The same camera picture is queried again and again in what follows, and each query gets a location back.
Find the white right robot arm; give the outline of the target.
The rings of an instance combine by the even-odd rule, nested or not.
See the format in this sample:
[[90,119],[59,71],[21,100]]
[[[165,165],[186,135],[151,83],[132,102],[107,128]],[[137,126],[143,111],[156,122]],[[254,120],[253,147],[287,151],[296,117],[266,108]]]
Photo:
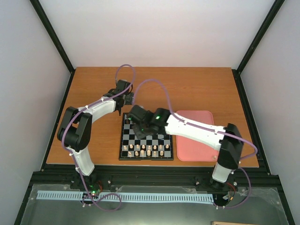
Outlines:
[[211,175],[216,182],[227,182],[230,173],[239,167],[243,142],[234,124],[229,123],[226,127],[208,125],[164,108],[151,112],[139,105],[134,105],[127,117],[134,123],[134,134],[139,139],[156,134],[176,135],[217,150],[219,155]]

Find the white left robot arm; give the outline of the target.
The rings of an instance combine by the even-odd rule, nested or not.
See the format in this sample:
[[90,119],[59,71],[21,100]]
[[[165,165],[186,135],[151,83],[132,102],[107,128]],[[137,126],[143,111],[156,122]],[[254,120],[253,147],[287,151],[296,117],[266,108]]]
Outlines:
[[104,94],[98,101],[79,108],[68,107],[64,113],[57,138],[75,162],[75,169],[82,174],[81,183],[86,188],[94,188],[98,178],[93,174],[95,168],[89,154],[88,144],[93,122],[118,111],[133,101],[132,83],[118,80],[116,87]]

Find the dark chess piece row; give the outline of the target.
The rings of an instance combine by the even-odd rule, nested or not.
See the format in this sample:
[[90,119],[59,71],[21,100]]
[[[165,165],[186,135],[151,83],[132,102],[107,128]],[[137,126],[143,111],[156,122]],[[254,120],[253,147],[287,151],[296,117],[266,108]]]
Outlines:
[[149,110],[131,110],[127,118],[135,124],[164,124],[166,123],[169,113],[151,112]]

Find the black white chessboard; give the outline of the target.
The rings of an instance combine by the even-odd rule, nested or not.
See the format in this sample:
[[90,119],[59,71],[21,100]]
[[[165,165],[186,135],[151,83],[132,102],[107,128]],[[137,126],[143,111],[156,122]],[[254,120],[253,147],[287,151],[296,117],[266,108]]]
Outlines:
[[[143,139],[138,139],[133,131],[133,122],[127,118],[127,114],[123,113],[122,115],[122,128],[120,135],[120,151],[119,151],[119,160],[160,160],[160,161],[168,161],[174,159],[173,153],[173,137],[171,135],[149,135]],[[166,150],[165,146],[169,144],[169,149]],[[142,145],[145,145],[144,149],[144,157],[140,156],[140,151],[142,150]],[[152,155],[151,157],[147,156],[148,146],[151,145]],[[128,157],[128,152],[132,152],[132,157]],[[135,156],[135,151],[139,152],[139,156]],[[157,151],[157,156],[153,156],[153,151]]]

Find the pink tray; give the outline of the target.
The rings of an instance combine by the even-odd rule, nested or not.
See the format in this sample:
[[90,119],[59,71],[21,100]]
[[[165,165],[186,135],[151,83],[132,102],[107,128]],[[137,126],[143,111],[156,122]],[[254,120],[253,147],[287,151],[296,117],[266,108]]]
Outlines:
[[[179,115],[201,123],[214,125],[213,115],[209,111],[177,111]],[[217,156],[218,151],[203,143],[176,136],[177,157],[184,162],[215,162],[213,156]]]

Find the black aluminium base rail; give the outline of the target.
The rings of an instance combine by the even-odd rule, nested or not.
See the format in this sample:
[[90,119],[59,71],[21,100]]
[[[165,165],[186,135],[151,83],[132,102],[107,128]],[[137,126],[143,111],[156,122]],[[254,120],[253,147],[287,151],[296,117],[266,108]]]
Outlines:
[[211,167],[139,167],[139,166],[96,166],[88,177],[82,180],[79,173],[70,176],[72,188],[88,189],[102,187],[109,190],[117,186],[175,186],[195,187],[197,191],[221,193],[232,185],[241,187],[275,187],[281,189],[277,175],[270,175],[258,168],[246,172],[236,170],[225,184],[212,179]]

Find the right black frame post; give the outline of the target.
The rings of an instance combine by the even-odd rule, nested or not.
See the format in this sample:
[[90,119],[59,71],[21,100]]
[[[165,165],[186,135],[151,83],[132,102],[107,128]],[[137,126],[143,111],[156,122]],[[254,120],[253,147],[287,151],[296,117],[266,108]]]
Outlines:
[[243,56],[239,66],[236,69],[236,73],[241,75],[243,70],[245,69],[246,65],[248,64],[249,60],[251,59],[252,55],[254,54],[256,48],[259,46],[262,38],[266,34],[268,28],[272,24],[273,20],[275,19],[277,13],[281,9],[282,5],[284,4],[285,0],[275,0],[268,11],[265,19],[263,20],[260,28],[258,29],[256,35],[254,36],[250,46],[248,47],[245,55]]

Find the black frame post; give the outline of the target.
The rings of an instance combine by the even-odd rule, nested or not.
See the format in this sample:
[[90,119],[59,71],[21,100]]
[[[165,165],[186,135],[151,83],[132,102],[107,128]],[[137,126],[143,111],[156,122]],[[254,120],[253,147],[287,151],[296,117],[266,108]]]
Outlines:
[[250,46],[248,47],[245,55],[243,56],[239,66],[236,69],[236,73],[241,75],[243,70],[245,69],[246,65],[248,64],[249,60],[251,59],[252,55],[254,54],[256,48],[259,46],[262,38],[266,34],[268,28],[272,24],[273,20],[275,19],[277,13],[281,9],[282,5],[284,4],[285,0],[275,0],[268,11],[265,19],[263,20],[260,28],[258,29],[256,35],[254,36]]
[[44,11],[39,0],[30,0],[31,5],[33,6],[35,12],[37,13],[42,25],[44,26],[46,32],[48,33],[50,39],[52,40],[55,48],[57,49],[61,59],[63,60],[67,70],[70,74],[75,72],[75,68],[73,67],[59,37],[57,36],[46,12]]

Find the left black frame post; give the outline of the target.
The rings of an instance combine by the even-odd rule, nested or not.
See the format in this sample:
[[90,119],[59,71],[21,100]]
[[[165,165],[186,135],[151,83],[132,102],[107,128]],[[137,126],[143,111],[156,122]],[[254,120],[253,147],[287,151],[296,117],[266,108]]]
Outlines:
[[30,0],[31,5],[33,6],[35,12],[37,13],[42,25],[44,26],[46,32],[48,33],[50,39],[52,40],[55,48],[57,49],[61,59],[63,60],[67,70],[70,74],[75,72],[75,68],[73,67],[59,37],[57,36],[46,12],[44,11],[39,0]]

